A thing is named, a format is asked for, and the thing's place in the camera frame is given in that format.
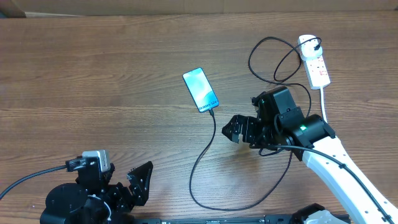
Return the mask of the Samsung Galaxy smartphone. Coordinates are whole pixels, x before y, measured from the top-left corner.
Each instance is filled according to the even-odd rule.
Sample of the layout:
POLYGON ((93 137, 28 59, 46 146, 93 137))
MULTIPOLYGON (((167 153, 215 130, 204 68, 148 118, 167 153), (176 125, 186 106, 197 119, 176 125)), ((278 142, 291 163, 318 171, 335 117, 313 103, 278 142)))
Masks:
POLYGON ((184 73, 182 77, 200 113, 219 106, 218 98, 201 67, 184 73))

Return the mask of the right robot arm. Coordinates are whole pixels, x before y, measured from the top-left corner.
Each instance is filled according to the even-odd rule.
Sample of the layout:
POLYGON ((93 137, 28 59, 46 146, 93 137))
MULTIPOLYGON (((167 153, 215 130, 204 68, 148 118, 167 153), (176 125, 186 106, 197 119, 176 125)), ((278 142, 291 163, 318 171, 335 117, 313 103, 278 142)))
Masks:
POLYGON ((397 207, 370 182, 319 115, 305 117, 286 87, 252 99, 255 117, 234 115, 222 133, 255 149, 291 151, 314 171, 355 223, 397 223, 397 207))

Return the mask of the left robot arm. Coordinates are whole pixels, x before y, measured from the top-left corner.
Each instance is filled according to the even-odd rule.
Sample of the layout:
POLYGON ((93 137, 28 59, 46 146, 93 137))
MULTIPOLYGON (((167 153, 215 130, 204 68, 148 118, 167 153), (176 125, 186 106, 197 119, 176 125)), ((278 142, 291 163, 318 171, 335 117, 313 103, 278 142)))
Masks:
POLYGON ((67 171, 78 172, 74 183, 52 189, 45 200, 41 223, 134 223, 130 214, 149 198, 151 161, 127 173, 129 186, 110 184, 115 170, 110 163, 101 167, 99 157, 77 157, 66 161, 67 171))

